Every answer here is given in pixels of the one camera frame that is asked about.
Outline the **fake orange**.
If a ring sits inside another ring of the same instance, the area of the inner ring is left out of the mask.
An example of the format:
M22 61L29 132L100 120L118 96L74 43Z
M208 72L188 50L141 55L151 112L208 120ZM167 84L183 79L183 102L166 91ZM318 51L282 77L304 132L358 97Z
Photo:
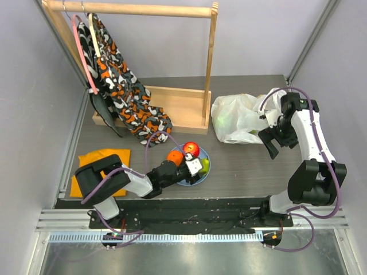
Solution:
M167 154L166 160L173 162L177 167L183 162L184 154L181 151L173 150Z

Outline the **green fake pear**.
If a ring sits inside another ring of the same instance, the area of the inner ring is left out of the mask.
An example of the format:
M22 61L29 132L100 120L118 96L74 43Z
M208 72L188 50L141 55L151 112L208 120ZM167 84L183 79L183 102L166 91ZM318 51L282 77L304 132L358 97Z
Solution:
M200 173L203 175L208 174L210 170L210 161L208 158L201 159L202 169L200 170Z

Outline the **red fake apple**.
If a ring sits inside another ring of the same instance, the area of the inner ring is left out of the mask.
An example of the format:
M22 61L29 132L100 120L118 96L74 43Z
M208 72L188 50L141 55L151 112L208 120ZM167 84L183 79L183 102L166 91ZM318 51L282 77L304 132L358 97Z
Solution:
M199 157L200 154L200 147L198 146L197 143L195 142L187 142L183 145L182 147L183 151L186 154L191 154L193 155L195 158Z

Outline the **blue plastic plate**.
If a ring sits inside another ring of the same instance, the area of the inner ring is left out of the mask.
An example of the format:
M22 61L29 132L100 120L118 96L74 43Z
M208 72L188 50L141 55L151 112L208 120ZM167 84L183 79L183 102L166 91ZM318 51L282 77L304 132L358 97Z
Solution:
M201 159L201 162L203 164L203 169L201 170L201 172L203 172L204 174L201 175L201 177L197 179L193 184L187 182L186 180L182 180L180 182L177 182L178 185L187 187L195 186L203 182L208 177L210 173L210 157L202 147L200 147L200 154L198 157Z

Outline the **white plastic bag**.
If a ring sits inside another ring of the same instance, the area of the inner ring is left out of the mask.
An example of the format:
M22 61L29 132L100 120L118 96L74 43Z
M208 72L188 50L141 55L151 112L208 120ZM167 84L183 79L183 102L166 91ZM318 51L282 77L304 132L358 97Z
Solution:
M258 133L269 126L259 118L257 110L281 111L280 99L286 94L276 88L271 92L258 97L247 93L217 97L211 107L211 117L218 140L227 144L261 144Z

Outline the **wooden clothes rack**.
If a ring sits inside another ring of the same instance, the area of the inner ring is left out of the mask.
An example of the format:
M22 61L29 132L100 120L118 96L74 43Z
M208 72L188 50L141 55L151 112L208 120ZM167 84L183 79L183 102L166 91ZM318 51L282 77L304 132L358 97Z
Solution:
M210 118L211 91L210 74L212 68L214 38L218 15L218 3L211 7L130 5L122 3L93 3L76 1L43 1L42 6L56 28L72 58L86 75L73 32L69 28L65 13L86 12L104 14L150 15L163 17L209 18L209 47L206 65L205 88L203 90L149 86L152 104L163 107L173 122L173 131L181 133L207 134Z

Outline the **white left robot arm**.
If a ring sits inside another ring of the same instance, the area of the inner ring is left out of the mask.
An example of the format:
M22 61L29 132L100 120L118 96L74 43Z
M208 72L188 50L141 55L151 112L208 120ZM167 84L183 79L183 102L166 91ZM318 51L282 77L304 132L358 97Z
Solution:
M116 154L80 167L75 172L77 184L82 193L83 205L92 206L102 217L107 227L117 228L122 221L121 210L113 195L124 189L144 199L154 198L164 188L181 181L195 184L207 172L203 161L190 153L175 164L163 161L146 174L140 174L121 162Z

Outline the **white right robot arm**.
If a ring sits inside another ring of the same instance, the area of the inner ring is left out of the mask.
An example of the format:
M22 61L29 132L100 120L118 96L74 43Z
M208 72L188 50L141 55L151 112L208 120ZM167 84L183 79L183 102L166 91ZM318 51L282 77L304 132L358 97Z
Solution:
M341 205L341 186L347 174L326 144L320 124L319 106L299 88L274 88L258 107L268 127L258 133L271 159L281 147L300 147L302 161L288 181L287 189L268 196L260 205L259 219L265 226L285 219L294 210L304 209L313 217L329 219Z

